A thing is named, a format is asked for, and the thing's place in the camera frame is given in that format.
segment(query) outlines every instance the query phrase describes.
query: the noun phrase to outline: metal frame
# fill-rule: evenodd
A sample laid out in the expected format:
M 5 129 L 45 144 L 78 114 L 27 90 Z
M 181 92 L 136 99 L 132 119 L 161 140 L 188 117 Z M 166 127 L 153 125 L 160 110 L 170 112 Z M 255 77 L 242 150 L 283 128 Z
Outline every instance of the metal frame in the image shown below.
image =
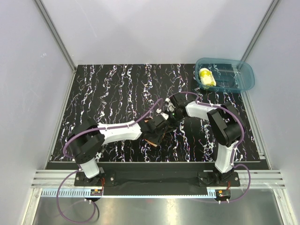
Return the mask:
M 73 75 L 72 78 L 70 79 L 70 83 L 68 85 L 67 88 L 67 92 L 64 98 L 64 102 L 63 102 L 63 106 L 62 106 L 62 110 L 60 112 L 60 116 L 56 125 L 56 131 L 53 135 L 52 138 L 52 144 L 51 147 L 49 148 L 49 156 L 48 159 L 54 149 L 55 146 L 55 141 L 57 139 L 57 133 L 59 131 L 60 128 L 60 124 L 63 118 L 63 114 L 64 114 L 64 110 L 66 108 L 67 105 L 67 101 L 68 101 L 68 96 L 69 93 L 71 91 L 71 87 L 72 87 L 72 83 L 73 83 L 73 79 L 75 76 L 75 71 L 76 71 L 76 65 L 73 62 L 72 58 L 70 57 L 70 54 L 68 53 L 65 45 L 63 44 L 45 6 L 42 3 L 42 0 L 34 0 L 37 8 L 39 9 L 41 15 L 43 16 L 51 34 L 53 35 L 58 47 L 60 48 L 62 54 L 64 55 L 68 65 L 70 66 L 70 68 L 73 71 Z M 253 35 L 246 51 L 244 52 L 241 60 L 242 61 L 246 61 L 249 54 L 251 53 L 253 47 L 255 46 L 259 36 L 261 35 L 263 29 L 265 28 L 266 24 L 268 23 L 269 19 L 271 18 L 271 15 L 274 13 L 275 9 L 277 8 L 277 6 L 279 5 L 280 0 L 273 0 L 266 12 L 266 14 L 264 15 L 261 23 L 259 24 L 255 34 Z M 249 122 L 253 131 L 253 135 L 255 138 L 255 142 L 256 145 L 258 147 L 258 151 L 259 151 L 259 156 L 261 160 L 265 160 L 267 161 L 268 165 L 269 165 L 269 169 L 271 169 L 271 164 L 270 164 L 270 160 L 269 157 L 267 155 L 267 152 L 265 151 L 265 146 L 264 146 L 264 142 L 263 142 L 263 138 L 260 132 L 260 129 L 257 125 L 257 120 L 255 117 L 255 114 L 253 112 L 253 108 L 252 108 L 252 104 L 249 98 L 249 94 L 247 92 L 242 93 L 242 99 L 244 101 L 244 105 L 246 108 L 246 112 L 249 118 Z M 122 168 L 122 166 L 120 166 L 118 163 L 114 164 L 117 165 L 118 168 Z M 199 165 L 201 165 L 200 167 L 203 167 L 203 164 L 198 163 L 198 164 L 192 164 L 192 165 L 187 165 L 185 166 L 185 168 L 188 170 L 189 168 L 194 168 L 195 165 L 197 165 L 196 167 L 198 167 Z M 58 185 L 62 182 L 62 180 L 66 177 L 66 175 L 68 175 L 70 172 L 69 170 L 40 170 L 37 171 L 34 181 L 32 183 L 32 191 L 31 191 L 31 198 L 30 201 L 28 202 L 27 208 L 26 208 L 26 212 L 25 215 L 23 217 L 22 220 L 22 224 L 23 225 L 32 225 L 33 221 L 34 221 L 34 216 L 35 213 L 37 211 L 37 207 L 38 207 L 38 203 L 43 191 L 43 188 L 57 188 Z M 241 187 L 244 188 L 245 186 L 247 186 L 248 184 L 248 173 L 247 171 L 237 171 L 240 177 L 240 183 L 241 183 Z M 250 188 L 259 188 L 259 189 L 273 189 L 274 193 L 275 193 L 275 198 L 282 216 L 282 219 L 284 221 L 285 225 L 297 225 L 297 221 L 295 219 L 295 215 L 293 213 L 293 210 L 291 208 L 287 193 L 286 193 L 286 189 L 280 174 L 280 171 L 275 171 L 275 170 L 251 170 L 251 179 L 252 179 L 252 183 Z M 74 189 L 74 176 L 71 176 L 69 179 L 67 179 L 67 181 L 65 182 L 65 184 L 63 185 L 64 188 L 67 189 Z
M 38 203 L 42 194 L 41 188 L 35 188 L 31 192 L 31 197 L 28 202 L 23 220 L 21 222 L 22 225 L 32 225 L 34 221 L 34 217 L 36 215 L 38 209 Z
M 245 50 L 241 61 L 246 61 L 249 54 L 251 53 L 254 45 L 256 44 L 259 36 L 261 35 L 263 29 L 266 27 L 268 21 L 270 20 L 271 16 L 273 15 L 273 13 L 275 12 L 277 6 L 279 5 L 281 0 L 273 0 L 271 2 L 271 4 L 269 5 L 269 8 L 267 9 L 265 15 L 262 18 L 262 21 L 260 22 L 260 24 L 258 25 L 258 28 L 256 29 L 247 49 Z
M 44 18 L 44 21 L 46 22 L 47 27 L 49 28 L 49 31 L 51 32 L 57 46 L 60 48 L 61 53 L 65 57 L 68 65 L 70 66 L 71 70 L 74 72 L 76 71 L 77 65 L 73 62 L 70 54 L 68 53 L 64 43 L 62 42 L 60 35 L 58 34 L 53 21 L 51 20 L 51 17 L 49 16 L 49 13 L 47 12 L 42 0 L 34 0 L 38 10 L 40 11 L 42 17 Z
M 57 188 L 62 180 L 69 175 L 73 170 L 38 170 L 35 174 L 32 183 L 32 192 L 22 225 L 32 225 L 34 216 L 37 211 L 38 203 L 44 188 Z M 237 171 L 240 177 L 241 187 L 232 187 L 232 189 L 245 188 L 248 185 L 247 171 Z M 251 186 L 250 189 L 272 189 L 274 191 L 275 199 L 285 225 L 297 225 L 295 215 L 293 213 L 290 201 L 288 199 L 284 183 L 280 171 L 278 170 L 254 170 L 251 173 Z M 90 187 L 74 187 L 75 174 L 66 180 L 63 187 L 65 190 L 87 190 Z M 172 196 L 179 198 L 213 198 L 215 190 L 213 187 L 208 188 L 207 196 Z M 104 196 L 105 198 L 128 198 L 128 196 Z M 155 196 L 137 196 L 139 198 L 169 198 L 169 196 L 155 195 Z
M 63 179 L 74 170 L 37 170 L 31 188 L 58 188 Z M 239 174 L 241 187 L 231 187 L 232 189 L 240 189 L 247 187 L 249 179 L 246 170 L 236 170 Z M 285 185 L 279 170 L 250 170 L 251 189 L 284 189 Z M 83 188 L 74 186 L 75 174 L 70 176 L 63 184 L 63 188 Z M 218 187 L 208 187 L 208 189 L 218 189 Z
M 69 81 L 69 84 L 67 86 L 67 91 L 66 91 L 66 94 L 64 96 L 64 100 L 62 102 L 62 107 L 61 107 L 61 110 L 60 110 L 60 113 L 59 113 L 58 120 L 56 122 L 54 134 L 52 136 L 51 145 L 50 145 L 49 150 L 48 150 L 48 156 L 47 156 L 47 160 L 45 162 L 44 169 L 46 168 L 48 162 L 50 161 L 50 157 L 51 157 L 51 155 L 54 151 L 55 143 L 56 143 L 56 140 L 58 138 L 58 133 L 60 131 L 60 125 L 61 125 L 62 119 L 64 117 L 65 109 L 67 107 L 67 103 L 68 103 L 69 95 L 70 95 L 70 92 L 71 92 L 71 89 L 72 89 L 72 84 L 73 84 L 73 81 L 74 81 L 74 78 L 75 78 L 75 74 L 76 74 L 76 70 L 72 73 L 72 77 L 71 77 L 71 79 Z

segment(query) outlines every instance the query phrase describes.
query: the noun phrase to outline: yellow object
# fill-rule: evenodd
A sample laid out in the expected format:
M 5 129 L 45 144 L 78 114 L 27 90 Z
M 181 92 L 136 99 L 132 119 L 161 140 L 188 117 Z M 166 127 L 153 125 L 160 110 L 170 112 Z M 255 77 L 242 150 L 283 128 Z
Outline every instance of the yellow object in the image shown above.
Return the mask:
M 206 86 L 216 86 L 217 83 L 212 75 L 212 72 L 207 68 L 202 68 L 199 71 L 199 77 L 201 83 L 203 83 Z

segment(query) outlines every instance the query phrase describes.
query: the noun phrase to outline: metal floor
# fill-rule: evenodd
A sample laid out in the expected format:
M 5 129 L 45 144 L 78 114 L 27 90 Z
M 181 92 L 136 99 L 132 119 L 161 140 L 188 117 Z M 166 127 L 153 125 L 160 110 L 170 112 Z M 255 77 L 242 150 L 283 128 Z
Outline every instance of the metal floor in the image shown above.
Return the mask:
M 242 195 L 232 190 L 232 199 Z M 76 221 L 86 220 L 93 212 L 87 202 L 70 207 L 79 198 L 60 198 L 65 215 Z M 238 202 L 219 205 L 215 200 L 201 199 L 133 199 L 98 200 L 99 214 L 87 224 L 94 225 L 283 225 L 272 190 L 252 189 Z M 72 224 L 60 215 L 53 197 L 41 197 L 34 225 Z

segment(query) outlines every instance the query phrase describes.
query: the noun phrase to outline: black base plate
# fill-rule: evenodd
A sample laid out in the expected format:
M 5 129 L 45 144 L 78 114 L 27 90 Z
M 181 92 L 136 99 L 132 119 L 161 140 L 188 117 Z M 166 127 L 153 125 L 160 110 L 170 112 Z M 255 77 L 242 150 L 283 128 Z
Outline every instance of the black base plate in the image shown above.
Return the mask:
M 101 178 L 105 179 L 104 186 L 105 187 L 112 187 L 114 186 L 114 182 L 116 180 L 115 178 L 116 173 L 113 170 L 108 170 L 105 171 L 104 173 L 100 173 L 99 175 L 88 179 L 85 175 L 84 172 L 77 172 L 76 177 L 75 177 L 75 182 L 74 186 L 81 186 L 81 187 L 86 187 L 86 186 L 95 186 L 95 187 L 100 187 L 102 186 Z
M 240 187 L 240 179 L 239 179 L 239 174 L 237 172 L 233 172 L 230 177 L 228 177 L 226 180 L 220 182 L 220 184 L 216 184 L 215 182 L 212 182 L 209 184 L 209 181 L 206 180 L 207 177 L 209 177 L 210 174 L 213 172 L 199 172 L 198 173 L 198 178 L 201 179 L 202 181 L 207 183 L 204 185 L 199 181 L 199 186 L 200 187 L 228 187 L 228 182 L 230 181 L 230 186 L 231 187 Z

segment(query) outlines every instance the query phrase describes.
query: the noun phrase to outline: gray wall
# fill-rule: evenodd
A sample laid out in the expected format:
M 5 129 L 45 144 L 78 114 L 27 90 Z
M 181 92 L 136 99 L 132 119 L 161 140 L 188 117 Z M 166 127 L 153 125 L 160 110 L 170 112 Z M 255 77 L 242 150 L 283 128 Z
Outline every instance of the gray wall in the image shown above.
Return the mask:
M 71 70 L 33 0 L 0 3 L 0 224 L 19 224 Z
M 240 59 L 271 0 L 43 0 L 77 64 Z
M 255 72 L 250 98 L 267 152 L 300 221 L 299 8 L 299 0 L 281 1 L 247 62 Z

